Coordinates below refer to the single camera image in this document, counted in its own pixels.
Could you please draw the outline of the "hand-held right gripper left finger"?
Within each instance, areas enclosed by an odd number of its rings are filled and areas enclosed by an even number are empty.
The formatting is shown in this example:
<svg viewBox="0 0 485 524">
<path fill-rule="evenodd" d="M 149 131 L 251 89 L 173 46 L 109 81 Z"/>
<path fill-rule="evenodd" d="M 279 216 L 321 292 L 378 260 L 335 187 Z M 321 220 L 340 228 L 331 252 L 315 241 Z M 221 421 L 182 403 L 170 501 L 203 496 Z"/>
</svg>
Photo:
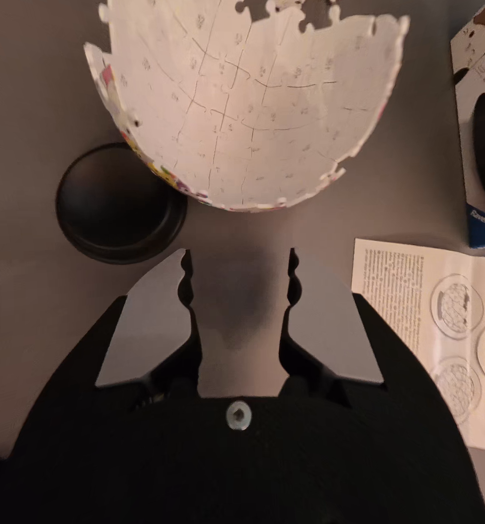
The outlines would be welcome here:
<svg viewBox="0 0 485 524">
<path fill-rule="evenodd" d="M 130 289 L 95 386 L 140 382 L 167 392 L 184 379 L 197 390 L 202 348 L 192 309 L 191 253 L 178 249 Z"/>
</svg>

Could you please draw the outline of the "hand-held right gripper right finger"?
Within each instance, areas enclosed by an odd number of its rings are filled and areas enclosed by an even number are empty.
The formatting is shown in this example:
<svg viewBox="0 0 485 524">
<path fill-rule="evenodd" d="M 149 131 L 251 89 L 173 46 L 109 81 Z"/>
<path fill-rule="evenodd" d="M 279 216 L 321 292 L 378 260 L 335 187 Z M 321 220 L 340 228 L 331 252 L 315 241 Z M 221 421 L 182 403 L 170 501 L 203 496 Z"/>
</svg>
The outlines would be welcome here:
<svg viewBox="0 0 485 524">
<path fill-rule="evenodd" d="M 383 376 L 352 292 L 327 266 L 290 249 L 280 364 L 283 392 L 341 394 L 344 383 L 381 387 Z"/>
</svg>

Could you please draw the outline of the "partly built puzzle ball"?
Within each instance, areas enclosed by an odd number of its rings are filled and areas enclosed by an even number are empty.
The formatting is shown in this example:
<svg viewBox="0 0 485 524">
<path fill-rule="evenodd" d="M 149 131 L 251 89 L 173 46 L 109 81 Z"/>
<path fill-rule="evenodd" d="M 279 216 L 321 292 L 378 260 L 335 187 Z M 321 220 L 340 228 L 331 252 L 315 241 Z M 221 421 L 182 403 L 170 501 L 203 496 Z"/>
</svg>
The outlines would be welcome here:
<svg viewBox="0 0 485 524">
<path fill-rule="evenodd" d="M 409 16 L 338 1 L 106 1 L 85 43 L 103 105 L 171 187 L 218 209 L 294 206 L 344 173 L 402 65 Z"/>
</svg>

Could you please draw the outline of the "black round ball stand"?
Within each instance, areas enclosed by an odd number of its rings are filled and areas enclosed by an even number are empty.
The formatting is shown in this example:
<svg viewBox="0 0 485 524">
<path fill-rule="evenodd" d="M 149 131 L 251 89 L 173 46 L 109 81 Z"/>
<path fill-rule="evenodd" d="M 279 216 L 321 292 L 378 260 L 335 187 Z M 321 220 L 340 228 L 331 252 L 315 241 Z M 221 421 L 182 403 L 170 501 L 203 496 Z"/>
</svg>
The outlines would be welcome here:
<svg viewBox="0 0 485 524">
<path fill-rule="evenodd" d="M 85 256 L 112 265 L 156 257 L 178 236 L 187 197 L 156 176 L 124 142 L 95 147 L 64 172 L 56 218 Z"/>
</svg>

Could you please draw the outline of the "colourful puzzle box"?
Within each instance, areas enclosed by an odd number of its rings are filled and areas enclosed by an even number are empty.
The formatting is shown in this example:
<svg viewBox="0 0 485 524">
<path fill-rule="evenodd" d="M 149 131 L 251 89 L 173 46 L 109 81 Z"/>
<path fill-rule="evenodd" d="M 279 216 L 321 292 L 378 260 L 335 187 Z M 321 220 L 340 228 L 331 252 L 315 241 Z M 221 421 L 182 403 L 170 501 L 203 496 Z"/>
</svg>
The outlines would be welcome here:
<svg viewBox="0 0 485 524">
<path fill-rule="evenodd" d="M 485 3 L 450 41 L 469 246 L 485 249 Z"/>
</svg>

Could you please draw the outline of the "white instruction leaflet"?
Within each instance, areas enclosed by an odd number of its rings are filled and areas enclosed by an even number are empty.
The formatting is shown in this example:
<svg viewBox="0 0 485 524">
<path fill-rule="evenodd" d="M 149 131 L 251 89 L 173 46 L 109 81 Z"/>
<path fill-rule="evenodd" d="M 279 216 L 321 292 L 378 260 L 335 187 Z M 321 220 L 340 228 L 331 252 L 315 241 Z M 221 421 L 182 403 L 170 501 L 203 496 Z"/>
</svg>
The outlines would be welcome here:
<svg viewBox="0 0 485 524">
<path fill-rule="evenodd" d="M 485 449 L 485 257 L 356 239 L 351 289 L 427 370 L 467 446 Z"/>
</svg>

